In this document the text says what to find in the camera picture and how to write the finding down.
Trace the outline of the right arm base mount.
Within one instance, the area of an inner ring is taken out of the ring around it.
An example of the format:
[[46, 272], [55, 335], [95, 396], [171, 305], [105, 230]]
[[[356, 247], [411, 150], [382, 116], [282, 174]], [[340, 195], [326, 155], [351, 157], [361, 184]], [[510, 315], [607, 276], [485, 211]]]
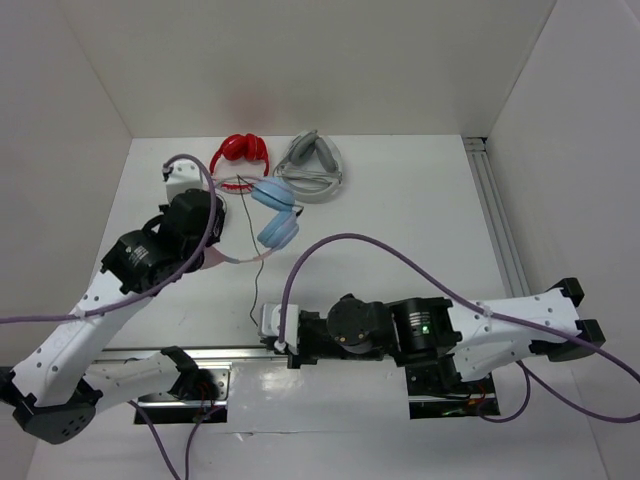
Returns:
[[501, 415], [491, 374], [478, 381], [445, 386], [435, 366], [406, 367], [409, 417], [444, 419]]

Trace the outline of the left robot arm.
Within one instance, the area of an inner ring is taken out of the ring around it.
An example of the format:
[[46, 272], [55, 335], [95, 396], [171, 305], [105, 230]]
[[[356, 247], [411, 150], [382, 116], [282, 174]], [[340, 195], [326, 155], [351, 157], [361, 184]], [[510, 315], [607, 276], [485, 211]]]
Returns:
[[180, 347], [165, 347], [115, 369], [95, 366], [121, 328], [153, 299], [152, 288], [180, 267], [199, 270], [200, 243], [220, 238], [219, 197], [189, 189], [161, 206], [141, 229], [122, 235], [73, 311], [25, 360], [1, 370], [1, 400], [22, 430], [52, 445], [65, 443], [118, 404], [164, 392], [178, 400], [214, 399], [211, 374]]

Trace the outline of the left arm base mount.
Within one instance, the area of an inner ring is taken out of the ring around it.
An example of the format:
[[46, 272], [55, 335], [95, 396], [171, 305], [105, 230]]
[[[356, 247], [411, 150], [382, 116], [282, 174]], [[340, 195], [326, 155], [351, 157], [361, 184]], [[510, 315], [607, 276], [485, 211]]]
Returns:
[[140, 397], [137, 404], [154, 424], [187, 425], [227, 422], [231, 365], [209, 363], [200, 367], [195, 383], [185, 393], [159, 392]]

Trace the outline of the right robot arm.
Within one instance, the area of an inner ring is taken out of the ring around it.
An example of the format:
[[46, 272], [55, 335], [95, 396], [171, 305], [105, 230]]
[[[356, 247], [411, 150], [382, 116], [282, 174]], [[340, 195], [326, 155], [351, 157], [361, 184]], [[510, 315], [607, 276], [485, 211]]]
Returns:
[[325, 317], [287, 313], [276, 347], [293, 368], [390, 356], [399, 367], [434, 368], [440, 387], [457, 392], [532, 356], [566, 362], [591, 355], [605, 337], [597, 321], [580, 319], [583, 297], [574, 278], [538, 295], [478, 301], [472, 309], [444, 297], [382, 303], [347, 294]]

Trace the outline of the pink blue cat-ear headphones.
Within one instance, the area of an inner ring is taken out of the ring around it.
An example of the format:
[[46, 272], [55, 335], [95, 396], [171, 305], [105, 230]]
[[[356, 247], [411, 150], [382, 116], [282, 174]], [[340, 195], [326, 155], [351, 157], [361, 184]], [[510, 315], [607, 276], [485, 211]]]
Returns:
[[264, 177], [253, 186], [250, 196], [252, 200], [276, 212], [276, 215], [254, 237], [265, 251], [251, 258], [237, 259], [224, 254], [215, 246], [208, 247], [204, 250], [202, 270], [214, 268], [223, 263], [239, 265], [264, 261], [276, 251], [282, 250], [298, 234], [298, 212], [294, 210], [295, 196], [283, 180]]

